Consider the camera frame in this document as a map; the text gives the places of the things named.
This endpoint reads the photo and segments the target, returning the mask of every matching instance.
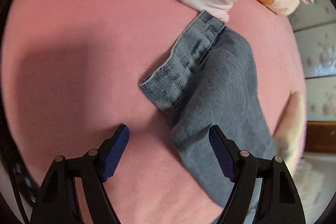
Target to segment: bed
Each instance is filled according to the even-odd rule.
[[[37,183],[56,155],[82,156],[124,123],[130,141],[105,183],[122,223],[206,224],[221,213],[182,167],[164,114],[138,88],[197,14],[176,0],[14,0],[2,47],[3,99]],[[229,16],[227,25],[253,49],[258,98],[274,133],[289,95],[305,93],[293,31],[287,17],[256,0],[239,0]]]

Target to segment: clamp jaw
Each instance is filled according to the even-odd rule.
[[[299,194],[281,157],[265,160],[240,151],[219,126],[210,128],[209,141],[224,176],[235,183],[217,224],[244,223],[256,178],[262,178],[262,185],[253,224],[306,223]]]
[[[120,224],[103,183],[113,176],[129,139],[120,125],[112,138],[84,156],[66,160],[59,155],[51,164],[31,213],[31,224],[84,224],[75,178],[82,178],[85,198],[94,224]]]
[[[112,138],[84,156],[57,156],[43,180],[31,224],[83,224],[75,177],[82,178],[84,193],[94,224],[120,224],[103,183],[113,176],[129,139],[127,126],[120,125]],[[305,224],[301,201],[283,162],[253,157],[239,150],[218,126],[209,130],[209,141],[224,176],[235,185],[217,224],[243,224],[256,178],[263,178],[253,224]]]

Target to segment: wall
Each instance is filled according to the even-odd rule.
[[[306,78],[307,118],[335,121],[336,10],[330,0],[316,0],[312,5],[301,3],[288,18]]]

